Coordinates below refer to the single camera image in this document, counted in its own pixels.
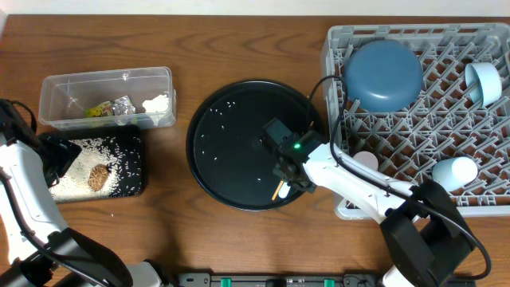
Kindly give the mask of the brown walnut cookie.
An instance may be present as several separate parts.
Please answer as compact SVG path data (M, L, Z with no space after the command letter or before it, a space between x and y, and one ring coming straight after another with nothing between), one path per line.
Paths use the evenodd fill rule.
M106 165L98 164L90 172L88 185L94 191L100 191L106 183L109 176L109 170Z

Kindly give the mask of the pink cup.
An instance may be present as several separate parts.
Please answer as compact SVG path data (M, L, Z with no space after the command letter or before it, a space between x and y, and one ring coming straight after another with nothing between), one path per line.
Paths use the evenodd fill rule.
M353 156L353 159L372 170L377 171L379 169L377 157L369 151L360 151Z

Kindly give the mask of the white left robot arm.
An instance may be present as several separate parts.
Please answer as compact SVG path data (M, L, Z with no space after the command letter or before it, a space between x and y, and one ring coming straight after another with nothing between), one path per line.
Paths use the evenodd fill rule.
M53 201L39 154L1 134L1 217L11 266L3 286L44 286L53 271L69 274L59 286L164 286L148 261L125 265L110 249L69 227Z

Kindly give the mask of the dark blue plate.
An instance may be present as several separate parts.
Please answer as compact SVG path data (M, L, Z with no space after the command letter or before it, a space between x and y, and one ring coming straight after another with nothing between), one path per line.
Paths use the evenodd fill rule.
M344 79L350 100L369 112L397 112L416 101L423 68L418 57L397 41L372 41L347 61Z

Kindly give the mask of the light blue cup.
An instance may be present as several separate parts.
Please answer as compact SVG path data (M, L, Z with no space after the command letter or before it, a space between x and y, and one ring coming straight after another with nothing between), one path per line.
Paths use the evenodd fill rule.
M433 166L432 179L446 191L455 191L471 183L478 175L476 163L468 157L445 159Z

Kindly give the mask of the yellow foil snack wrapper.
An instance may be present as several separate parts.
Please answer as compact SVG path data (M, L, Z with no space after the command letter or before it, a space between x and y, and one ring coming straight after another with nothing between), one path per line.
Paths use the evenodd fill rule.
M84 114L87 118L131 115L135 114L135 106L128 96L122 96L116 100L107 100L95 107L85 109Z

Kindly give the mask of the light blue bowl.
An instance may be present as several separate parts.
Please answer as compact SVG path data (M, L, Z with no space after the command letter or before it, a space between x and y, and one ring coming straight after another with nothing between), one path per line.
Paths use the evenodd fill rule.
M500 99L502 82L496 67L488 62L469 63L465 67L465 83L467 86L475 85L469 96L475 104L481 102L487 107Z

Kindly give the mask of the wooden chopstick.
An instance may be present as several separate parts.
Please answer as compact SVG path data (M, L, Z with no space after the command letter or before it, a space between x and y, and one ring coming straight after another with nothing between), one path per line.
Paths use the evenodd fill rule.
M276 197L279 195L279 192L280 192L280 189L282 188L284 184L284 180L281 180L276 188L276 190L274 191L273 193L273 196L272 196L272 201L274 201L276 199Z

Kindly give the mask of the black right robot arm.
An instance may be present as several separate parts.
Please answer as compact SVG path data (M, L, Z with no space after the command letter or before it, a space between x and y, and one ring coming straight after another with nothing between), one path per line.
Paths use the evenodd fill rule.
M480 243L445 189L387 177L356 163L315 132L265 130L276 156L274 174L298 191L324 187L354 203L379 224L393 267L384 286L443 286Z

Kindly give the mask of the light blue plastic knife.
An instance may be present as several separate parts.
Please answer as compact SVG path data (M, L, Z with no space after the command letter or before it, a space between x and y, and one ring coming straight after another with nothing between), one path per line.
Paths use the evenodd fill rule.
M280 190L278 191L278 197L280 199L286 199L288 197L288 194L290 192L291 186L288 183L283 183L280 187Z

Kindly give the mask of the white napkin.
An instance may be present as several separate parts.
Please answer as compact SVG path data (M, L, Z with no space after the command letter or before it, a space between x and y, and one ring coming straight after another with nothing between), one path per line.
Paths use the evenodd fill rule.
M142 106L146 114L166 113L171 110L171 102L167 94L160 94L152 100L145 100Z

